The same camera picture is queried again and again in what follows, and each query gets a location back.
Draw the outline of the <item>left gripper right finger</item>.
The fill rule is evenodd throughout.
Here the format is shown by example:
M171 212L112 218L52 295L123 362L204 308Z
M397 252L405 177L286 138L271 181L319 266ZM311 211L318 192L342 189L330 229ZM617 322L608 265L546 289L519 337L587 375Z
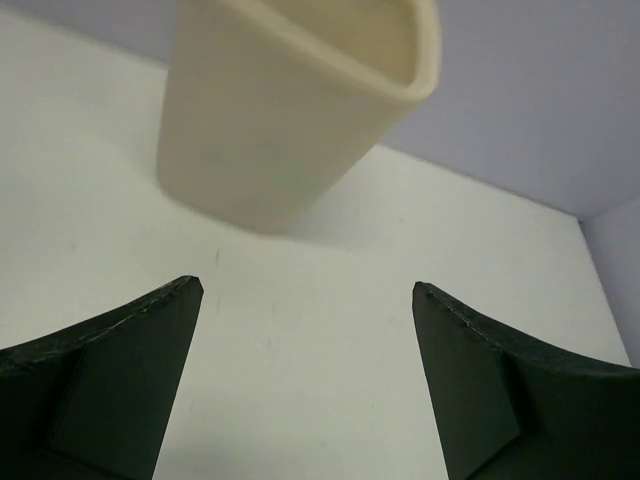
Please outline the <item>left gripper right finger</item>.
M639 372L534 338L430 283L412 312L452 479L635 479Z

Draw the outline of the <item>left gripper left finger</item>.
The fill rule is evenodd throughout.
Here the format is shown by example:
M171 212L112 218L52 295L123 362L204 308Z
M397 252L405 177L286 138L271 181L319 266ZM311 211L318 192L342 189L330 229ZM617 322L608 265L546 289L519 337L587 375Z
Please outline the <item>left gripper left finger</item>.
M2 478L152 478L203 294L182 276L3 349Z

